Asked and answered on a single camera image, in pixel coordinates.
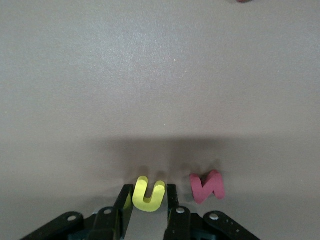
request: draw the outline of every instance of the pink object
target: pink object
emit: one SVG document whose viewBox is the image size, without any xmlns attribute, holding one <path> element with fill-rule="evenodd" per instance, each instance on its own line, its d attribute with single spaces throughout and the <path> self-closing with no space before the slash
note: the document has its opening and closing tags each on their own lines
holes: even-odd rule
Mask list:
<svg viewBox="0 0 320 240">
<path fill-rule="evenodd" d="M 226 196 L 224 180 L 217 170 L 210 172 L 204 184 L 197 174 L 190 174 L 190 183 L 194 201 L 202 204 L 212 193 L 217 199 L 223 199 Z"/>
</svg>

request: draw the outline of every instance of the screw head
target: screw head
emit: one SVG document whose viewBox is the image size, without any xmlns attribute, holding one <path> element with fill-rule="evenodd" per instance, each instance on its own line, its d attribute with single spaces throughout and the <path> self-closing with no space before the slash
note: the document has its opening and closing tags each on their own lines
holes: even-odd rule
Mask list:
<svg viewBox="0 0 320 240">
<path fill-rule="evenodd" d="M 176 210 L 175 210 L 178 214 L 183 214 L 185 212 L 185 209 L 183 209 L 182 207 L 178 207 Z"/>
<path fill-rule="evenodd" d="M 211 213 L 210 216 L 209 216 L 209 218 L 210 218 L 211 220 L 218 220 L 218 219 L 219 219 L 219 216 L 218 216 L 217 214 L 215 214 L 215 213 Z"/>
</svg>

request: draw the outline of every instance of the table surface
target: table surface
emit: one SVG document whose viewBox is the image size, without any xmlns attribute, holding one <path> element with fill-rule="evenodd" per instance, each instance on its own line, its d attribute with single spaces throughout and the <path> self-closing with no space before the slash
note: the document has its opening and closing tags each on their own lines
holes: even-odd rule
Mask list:
<svg viewBox="0 0 320 240">
<path fill-rule="evenodd" d="M 139 176 L 262 240 L 320 235 L 320 1 L 0 0 L 0 239 Z M 197 205 L 188 176 L 226 197 Z M 126 239 L 162 239 L 166 204 Z"/>
</svg>

